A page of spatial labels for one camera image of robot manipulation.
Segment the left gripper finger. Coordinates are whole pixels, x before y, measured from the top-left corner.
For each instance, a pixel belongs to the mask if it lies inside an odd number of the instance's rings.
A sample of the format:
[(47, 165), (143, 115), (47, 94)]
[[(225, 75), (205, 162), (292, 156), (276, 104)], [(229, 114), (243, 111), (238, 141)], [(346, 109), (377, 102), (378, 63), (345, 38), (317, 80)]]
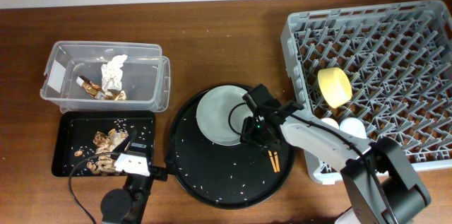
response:
[(174, 175), (174, 158), (168, 153), (164, 167), (150, 166), (150, 176), (157, 181), (166, 182), (169, 175)]
[(131, 145), (131, 143), (133, 143), (136, 139), (137, 136), (137, 131), (134, 129), (131, 131), (131, 133), (122, 141), (122, 151), (126, 152), (129, 148), (129, 146)]

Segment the food scraps pile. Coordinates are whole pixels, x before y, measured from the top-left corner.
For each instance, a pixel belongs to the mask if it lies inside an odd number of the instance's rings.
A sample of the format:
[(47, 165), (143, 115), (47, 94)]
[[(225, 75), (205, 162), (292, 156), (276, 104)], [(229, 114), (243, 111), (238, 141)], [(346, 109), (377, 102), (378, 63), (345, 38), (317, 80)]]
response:
[[(111, 129), (107, 134), (98, 131), (93, 138), (94, 146), (81, 146), (75, 151), (74, 156), (79, 159), (86, 158), (90, 154), (96, 155), (112, 152), (127, 138), (128, 135), (129, 134), (124, 130)], [(111, 155), (102, 155), (83, 164), (78, 171), (76, 171), (76, 175), (119, 176), (121, 175), (121, 172), (115, 170), (115, 162), (116, 160)]]

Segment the wooden chopstick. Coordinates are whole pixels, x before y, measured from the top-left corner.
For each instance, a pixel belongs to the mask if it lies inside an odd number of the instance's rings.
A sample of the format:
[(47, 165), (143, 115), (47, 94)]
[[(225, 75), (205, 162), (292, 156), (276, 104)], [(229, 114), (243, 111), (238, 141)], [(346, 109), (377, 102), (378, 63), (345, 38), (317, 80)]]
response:
[(271, 152), (271, 151), (268, 151), (268, 155), (269, 155), (269, 158), (270, 158), (270, 162), (271, 162), (273, 171), (274, 171), (274, 173), (276, 173), (276, 172), (278, 171), (278, 169), (277, 169), (277, 167), (276, 167), (276, 165), (275, 165), (275, 159), (274, 159), (274, 157), (273, 157), (272, 152)]
[(280, 172), (280, 163), (279, 163), (277, 151), (275, 151), (273, 153), (273, 167), (274, 167), (274, 172)]

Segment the grey plate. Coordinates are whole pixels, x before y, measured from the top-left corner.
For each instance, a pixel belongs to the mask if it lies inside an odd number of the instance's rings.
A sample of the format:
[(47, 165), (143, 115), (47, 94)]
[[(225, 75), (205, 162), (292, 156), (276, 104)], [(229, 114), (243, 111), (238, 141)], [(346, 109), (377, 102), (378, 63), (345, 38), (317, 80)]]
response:
[(200, 100), (196, 108), (196, 121), (202, 134), (221, 146), (236, 146), (240, 144), (240, 135), (230, 128), (242, 131), (243, 121), (252, 115), (246, 105), (237, 107), (231, 117), (234, 106), (244, 103), (242, 99), (247, 91), (239, 86), (218, 86), (209, 90)]

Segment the gold foil wrapper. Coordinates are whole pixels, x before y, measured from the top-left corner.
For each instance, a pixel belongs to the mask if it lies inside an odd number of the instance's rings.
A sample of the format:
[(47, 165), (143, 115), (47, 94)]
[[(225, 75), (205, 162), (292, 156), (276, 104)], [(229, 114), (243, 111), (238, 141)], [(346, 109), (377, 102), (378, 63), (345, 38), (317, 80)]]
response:
[(97, 100), (127, 100), (126, 93), (121, 90), (104, 91), (102, 87), (85, 76), (79, 76), (76, 79), (77, 84), (85, 90), (87, 94)]

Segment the white napkin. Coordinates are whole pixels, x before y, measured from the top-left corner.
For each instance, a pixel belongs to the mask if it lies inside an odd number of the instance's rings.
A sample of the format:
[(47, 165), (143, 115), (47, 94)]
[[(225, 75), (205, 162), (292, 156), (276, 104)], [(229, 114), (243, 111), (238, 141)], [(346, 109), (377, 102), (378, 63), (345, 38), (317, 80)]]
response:
[(123, 71), (121, 68), (124, 62), (127, 60), (126, 54), (116, 55), (111, 61), (101, 66), (102, 74), (102, 90), (104, 92), (111, 90), (122, 90), (122, 76)]

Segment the pink cup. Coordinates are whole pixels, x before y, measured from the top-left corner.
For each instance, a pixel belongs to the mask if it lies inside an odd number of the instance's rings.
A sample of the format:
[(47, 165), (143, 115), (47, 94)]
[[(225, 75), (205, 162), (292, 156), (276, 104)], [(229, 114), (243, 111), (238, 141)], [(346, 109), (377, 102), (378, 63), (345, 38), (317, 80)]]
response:
[(326, 123), (326, 124), (328, 124), (328, 125), (330, 125), (330, 126), (332, 126), (332, 127), (334, 127), (334, 128), (336, 128), (336, 129), (340, 128), (339, 127), (339, 123), (337, 123), (337, 121), (335, 121), (334, 119), (332, 119), (330, 117), (321, 118), (321, 121)]

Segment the yellow bowl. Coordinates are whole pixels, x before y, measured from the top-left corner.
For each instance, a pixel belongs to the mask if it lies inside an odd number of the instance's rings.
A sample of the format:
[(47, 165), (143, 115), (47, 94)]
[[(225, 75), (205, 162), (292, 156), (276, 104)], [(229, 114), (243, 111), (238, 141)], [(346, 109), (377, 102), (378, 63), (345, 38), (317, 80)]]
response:
[(321, 69), (317, 78), (321, 94), (330, 107), (337, 108), (352, 99), (352, 87), (342, 69)]

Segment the blue cup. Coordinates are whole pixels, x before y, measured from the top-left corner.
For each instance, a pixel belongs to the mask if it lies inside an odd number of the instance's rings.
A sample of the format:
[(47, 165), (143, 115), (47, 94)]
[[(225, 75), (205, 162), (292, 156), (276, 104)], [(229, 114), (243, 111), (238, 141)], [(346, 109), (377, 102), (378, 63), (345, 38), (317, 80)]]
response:
[(367, 139), (364, 124), (354, 117), (348, 117), (341, 121), (339, 130), (357, 138)]

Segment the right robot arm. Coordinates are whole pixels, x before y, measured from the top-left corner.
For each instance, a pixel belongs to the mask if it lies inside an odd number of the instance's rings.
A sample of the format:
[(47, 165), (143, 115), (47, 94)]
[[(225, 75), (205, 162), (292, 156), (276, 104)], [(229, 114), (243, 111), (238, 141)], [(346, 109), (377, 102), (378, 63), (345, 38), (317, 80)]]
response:
[(432, 198), (402, 148), (391, 138), (349, 135), (289, 102), (280, 107), (246, 102), (242, 139), (267, 150), (277, 143), (301, 148), (339, 172), (351, 206), (337, 223), (409, 223)]

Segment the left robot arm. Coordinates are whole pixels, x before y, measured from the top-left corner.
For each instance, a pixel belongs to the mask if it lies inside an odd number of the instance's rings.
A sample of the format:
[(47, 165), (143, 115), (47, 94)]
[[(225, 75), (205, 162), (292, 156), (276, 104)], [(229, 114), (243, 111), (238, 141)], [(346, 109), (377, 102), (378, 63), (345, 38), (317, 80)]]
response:
[(151, 165), (151, 142), (138, 142), (136, 134), (137, 131), (133, 130), (115, 148), (118, 153), (113, 158), (114, 169), (127, 174), (127, 177), (121, 189), (113, 189), (103, 197), (100, 204), (103, 223), (140, 223), (153, 182), (167, 180), (167, 168)]

